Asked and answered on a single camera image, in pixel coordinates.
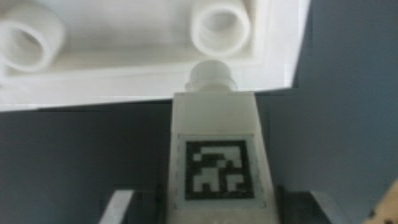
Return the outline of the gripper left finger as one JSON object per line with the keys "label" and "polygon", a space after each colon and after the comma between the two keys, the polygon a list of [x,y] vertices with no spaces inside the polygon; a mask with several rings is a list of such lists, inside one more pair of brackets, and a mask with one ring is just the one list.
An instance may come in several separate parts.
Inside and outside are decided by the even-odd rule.
{"label": "gripper left finger", "polygon": [[136,193],[134,190],[118,190],[115,192],[102,216],[102,224],[123,223],[134,193]]}

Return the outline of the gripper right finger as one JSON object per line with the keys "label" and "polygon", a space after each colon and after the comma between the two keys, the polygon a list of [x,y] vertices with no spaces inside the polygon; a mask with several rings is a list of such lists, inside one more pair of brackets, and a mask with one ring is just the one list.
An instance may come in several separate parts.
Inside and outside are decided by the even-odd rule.
{"label": "gripper right finger", "polygon": [[351,224],[344,209],[330,194],[321,191],[314,191],[312,195],[331,224]]}

